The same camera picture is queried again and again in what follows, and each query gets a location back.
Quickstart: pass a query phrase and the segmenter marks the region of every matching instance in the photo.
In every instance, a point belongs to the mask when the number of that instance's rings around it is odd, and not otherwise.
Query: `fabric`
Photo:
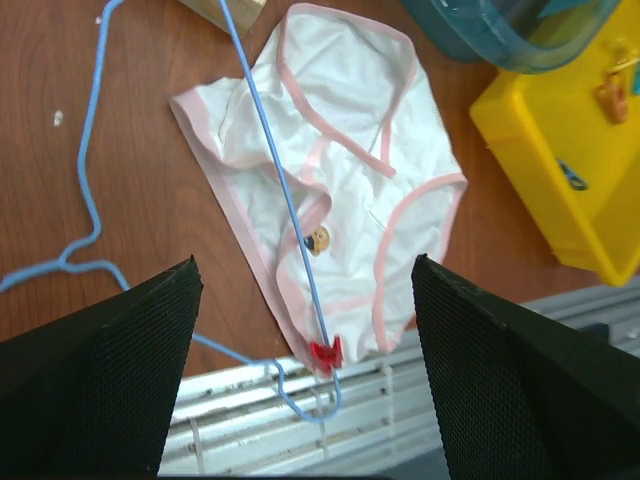
[[[344,364],[389,352],[413,315],[416,255],[442,260],[466,180],[413,44],[297,4],[252,69]],[[171,100],[293,353],[322,343],[295,232],[245,80]]]

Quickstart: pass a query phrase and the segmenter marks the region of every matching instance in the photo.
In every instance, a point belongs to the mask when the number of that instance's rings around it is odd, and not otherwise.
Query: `white speck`
[[[64,113],[58,110],[53,114],[53,126],[59,127],[62,124],[62,120],[64,120]]]

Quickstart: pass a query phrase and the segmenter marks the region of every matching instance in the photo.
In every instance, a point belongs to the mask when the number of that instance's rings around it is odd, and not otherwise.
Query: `yellow bin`
[[[596,89],[640,52],[640,0],[622,0],[573,62],[540,75],[503,71],[471,117],[565,265],[624,285],[640,263],[638,65],[621,68],[628,119],[614,124]],[[558,161],[588,188],[570,185]]]

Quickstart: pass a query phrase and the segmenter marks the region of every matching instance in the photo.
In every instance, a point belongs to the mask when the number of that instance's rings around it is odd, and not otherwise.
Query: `teal container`
[[[533,74],[577,57],[620,0],[400,1],[454,60]]]

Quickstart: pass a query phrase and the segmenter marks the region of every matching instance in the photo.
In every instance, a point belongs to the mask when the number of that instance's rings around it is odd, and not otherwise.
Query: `tabletop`
[[[91,230],[75,165],[104,3],[0,2],[0,276],[57,257]],[[250,61],[292,3],[268,0],[244,39]],[[413,40],[469,180],[447,267],[516,302],[598,283],[558,264],[469,118],[494,67],[446,58],[396,0],[314,3]],[[169,110],[171,96],[222,76],[242,76],[229,36],[178,0],[126,0],[115,11],[87,157],[103,232],[73,260],[110,259],[136,285],[193,254],[205,285],[196,331],[250,357],[284,356],[286,342]],[[107,272],[14,287],[0,295],[0,340],[118,291]],[[234,364],[193,345],[185,374]]]

